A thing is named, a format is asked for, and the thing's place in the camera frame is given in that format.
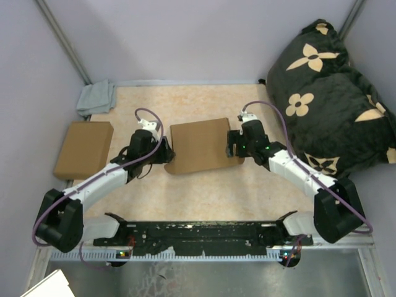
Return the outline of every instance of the white cable tray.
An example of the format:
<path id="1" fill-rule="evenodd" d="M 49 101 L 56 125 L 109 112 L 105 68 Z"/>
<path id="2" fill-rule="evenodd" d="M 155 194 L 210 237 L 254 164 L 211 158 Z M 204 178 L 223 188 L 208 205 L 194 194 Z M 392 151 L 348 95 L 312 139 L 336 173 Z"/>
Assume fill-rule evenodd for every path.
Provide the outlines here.
<path id="1" fill-rule="evenodd" d="M 157 255 L 146 254 L 145 256 L 132 256 L 130 258 L 117 258 L 116 256 L 125 249 L 83 249 L 82 257 L 86 261 L 107 262 L 281 262 L 280 251 L 268 249 L 265 256 L 176 256 L 173 249 L 167 249 Z M 51 261 L 80 261 L 79 250 L 75 249 L 68 253 L 53 251 Z"/>

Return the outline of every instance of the cardboard box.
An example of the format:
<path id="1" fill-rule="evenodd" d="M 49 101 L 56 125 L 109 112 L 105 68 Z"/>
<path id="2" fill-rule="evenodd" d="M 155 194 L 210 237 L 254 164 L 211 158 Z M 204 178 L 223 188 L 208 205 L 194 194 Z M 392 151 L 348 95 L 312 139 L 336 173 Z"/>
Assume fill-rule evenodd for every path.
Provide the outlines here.
<path id="1" fill-rule="evenodd" d="M 102 170 L 113 131 L 110 122 L 71 123 L 54 175 L 59 179 L 87 179 Z"/>
<path id="2" fill-rule="evenodd" d="M 176 154 L 173 162 L 165 165 L 170 174 L 224 168 L 244 162 L 243 158 L 227 157 L 228 118 L 172 125 L 170 130 Z"/>

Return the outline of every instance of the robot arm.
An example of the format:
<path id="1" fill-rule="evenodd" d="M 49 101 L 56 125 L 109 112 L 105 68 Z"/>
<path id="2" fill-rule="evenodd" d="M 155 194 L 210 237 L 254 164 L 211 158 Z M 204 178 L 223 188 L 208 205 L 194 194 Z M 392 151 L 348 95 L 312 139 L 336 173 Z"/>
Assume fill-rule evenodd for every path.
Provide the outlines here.
<path id="1" fill-rule="evenodd" d="M 228 133 L 228 156 L 252 157 L 256 164 L 291 181 L 314 202 L 314 213 L 295 212 L 284 219 L 283 224 L 290 235 L 319 234 L 326 241 L 335 243 L 363 224 L 312 177 L 364 216 L 355 185 L 348 178 L 337 180 L 326 176 L 296 156 L 291 157 L 284 145 L 269 141 L 262 123 L 254 114 L 242 111 L 238 119 L 242 122 L 241 130 Z"/>
<path id="2" fill-rule="evenodd" d="M 69 252 L 80 241 L 112 238 L 116 234 L 119 228 L 117 219 L 109 215 L 83 219 L 83 214 L 110 192 L 138 177 L 145 165 L 169 163 L 174 158 L 167 138 L 158 136 L 160 126 L 156 121 L 148 122 L 141 119 L 139 124 L 142 128 L 132 135 L 129 146 L 124 147 L 119 155 L 97 174 L 62 192 L 52 189 L 45 194 L 37 221 L 59 199 L 68 194 L 70 197 L 39 222 L 35 233 L 37 237 L 62 252 Z M 148 158 L 142 158 L 152 152 L 159 141 L 161 144 L 158 150 Z M 137 159 L 141 161 L 125 166 Z"/>

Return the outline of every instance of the metal pole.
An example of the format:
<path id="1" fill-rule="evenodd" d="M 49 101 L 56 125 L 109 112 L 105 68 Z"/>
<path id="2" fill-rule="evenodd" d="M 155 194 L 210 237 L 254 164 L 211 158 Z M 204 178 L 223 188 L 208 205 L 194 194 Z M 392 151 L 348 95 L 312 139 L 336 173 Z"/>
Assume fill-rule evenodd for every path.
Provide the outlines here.
<path id="1" fill-rule="evenodd" d="M 86 85 L 92 84 L 91 78 L 89 77 L 87 70 L 85 69 L 84 65 L 81 63 L 77 53 L 73 50 L 73 47 L 71 46 L 65 34 L 63 33 L 61 27 L 56 21 L 54 15 L 52 14 L 45 0 L 34 0 L 34 1 L 36 2 L 39 10 L 43 14 L 43 17 L 47 21 L 48 25 L 54 32 L 55 37 L 59 40 L 63 50 L 69 57 L 71 63 L 73 64 L 74 68 L 80 75 L 81 79 L 84 81 Z"/>
<path id="2" fill-rule="evenodd" d="M 356 0 L 351 11 L 348 14 L 344 24 L 338 35 L 341 40 L 344 40 L 347 37 L 349 30 L 352 28 L 352 25 L 356 22 L 360 12 L 363 10 L 363 6 L 366 3 L 366 0 Z"/>

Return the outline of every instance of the black metal base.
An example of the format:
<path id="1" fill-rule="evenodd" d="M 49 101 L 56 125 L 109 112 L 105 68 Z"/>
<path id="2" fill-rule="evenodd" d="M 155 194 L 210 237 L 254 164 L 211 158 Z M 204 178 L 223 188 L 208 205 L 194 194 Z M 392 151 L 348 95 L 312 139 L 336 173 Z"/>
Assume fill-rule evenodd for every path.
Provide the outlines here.
<path id="1" fill-rule="evenodd" d="M 245 256 L 266 255 L 267 248 L 292 245 L 283 226 L 283 218 L 262 222 L 120 222 L 113 238 L 100 238 L 94 246 L 133 246 L 133 256 L 155 255 L 173 247 L 177 256 Z M 303 246 L 313 245 L 311 238 Z"/>

